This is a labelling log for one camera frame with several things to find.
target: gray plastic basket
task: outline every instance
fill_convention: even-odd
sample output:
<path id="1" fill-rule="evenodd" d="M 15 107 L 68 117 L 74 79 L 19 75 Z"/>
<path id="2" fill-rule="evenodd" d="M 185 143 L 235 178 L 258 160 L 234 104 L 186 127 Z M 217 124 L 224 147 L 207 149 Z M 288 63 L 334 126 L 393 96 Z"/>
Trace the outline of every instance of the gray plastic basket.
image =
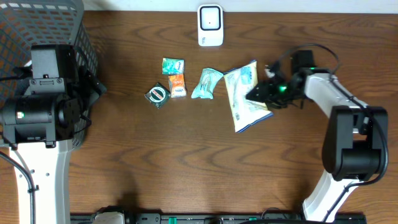
<path id="1" fill-rule="evenodd" d="M 88 58 L 88 68 L 96 75 L 97 57 L 81 20 L 84 7 L 81 0 L 0 0 L 0 77 L 11 77 L 14 67 L 30 61 L 30 47 L 43 44 L 80 46 Z M 78 65 L 84 60 L 76 53 Z M 7 98 L 30 94 L 28 81 L 0 82 L 0 107 Z M 81 120 L 75 130 L 86 125 Z M 75 135 L 73 145 L 81 146 L 85 131 Z"/>

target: snack package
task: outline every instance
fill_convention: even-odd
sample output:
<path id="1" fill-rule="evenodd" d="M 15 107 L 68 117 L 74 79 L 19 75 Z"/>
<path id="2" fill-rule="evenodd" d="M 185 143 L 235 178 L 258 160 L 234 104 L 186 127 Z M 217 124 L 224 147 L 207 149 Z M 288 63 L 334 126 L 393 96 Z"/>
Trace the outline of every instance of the snack package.
<path id="1" fill-rule="evenodd" d="M 178 75 L 184 73 L 184 60 L 163 58 L 163 75 Z"/>
<path id="2" fill-rule="evenodd" d="M 213 90 L 224 75 L 212 68 L 204 68 L 199 84 L 193 90 L 191 98 L 213 99 Z"/>
<path id="3" fill-rule="evenodd" d="M 172 98 L 186 96 L 184 74 L 169 75 L 169 88 Z"/>
<path id="4" fill-rule="evenodd" d="M 145 94 L 145 98 L 159 109 L 170 99 L 170 92 L 164 88 L 162 84 L 156 83 L 156 85 Z"/>
<path id="5" fill-rule="evenodd" d="M 252 61 L 249 65 L 229 71 L 224 78 L 235 132 L 241 133 L 248 127 L 273 115 L 267 109 L 265 103 L 246 99 L 246 94 L 258 83 L 257 61 Z"/>

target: brown tabletop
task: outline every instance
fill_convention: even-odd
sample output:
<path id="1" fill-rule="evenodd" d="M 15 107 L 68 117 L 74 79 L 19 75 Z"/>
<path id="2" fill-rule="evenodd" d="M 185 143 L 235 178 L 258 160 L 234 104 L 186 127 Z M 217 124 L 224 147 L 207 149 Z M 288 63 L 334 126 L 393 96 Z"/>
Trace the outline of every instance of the brown tabletop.
<path id="1" fill-rule="evenodd" d="M 356 189 L 340 211 L 363 212 L 369 223 L 398 220 L 397 15 L 227 12 L 224 44 L 211 48 L 198 45 L 194 12 L 86 12 L 84 24 L 108 92 L 92 108 L 83 147 L 72 153 L 72 213 L 108 205 L 165 213 L 298 211 L 323 172 L 328 119 L 318 106 L 275 110 L 238 134 L 223 79 L 214 100 L 190 96 L 203 68 L 225 72 L 256 59 L 264 78 L 265 64 L 283 51 L 316 42 L 340 56 L 337 76 L 350 92 L 389 113 L 387 175 Z M 188 96 L 158 110 L 144 94 L 156 82 L 168 85 L 163 57 L 185 60 Z M 322 50 L 315 60 L 335 65 Z M 0 223 L 17 223 L 14 170 L 3 161 L 0 189 Z"/>

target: orange wrapper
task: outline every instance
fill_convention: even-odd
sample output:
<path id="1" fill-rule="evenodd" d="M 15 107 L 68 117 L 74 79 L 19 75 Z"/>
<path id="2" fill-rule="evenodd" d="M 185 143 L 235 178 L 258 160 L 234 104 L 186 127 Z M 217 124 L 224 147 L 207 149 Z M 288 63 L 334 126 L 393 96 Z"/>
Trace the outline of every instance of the orange wrapper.
<path id="1" fill-rule="evenodd" d="M 172 98 L 186 96 L 184 74 L 169 75 L 169 87 Z"/>

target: white wall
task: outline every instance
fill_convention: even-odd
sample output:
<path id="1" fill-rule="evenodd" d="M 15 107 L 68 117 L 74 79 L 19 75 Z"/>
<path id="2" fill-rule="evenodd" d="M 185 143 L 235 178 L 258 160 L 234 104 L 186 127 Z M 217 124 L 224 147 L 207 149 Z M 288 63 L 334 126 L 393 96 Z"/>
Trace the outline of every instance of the white wall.
<path id="1" fill-rule="evenodd" d="M 83 0 L 86 10 L 196 11 L 218 3 L 226 12 L 342 12 L 398 14 L 398 0 Z"/>

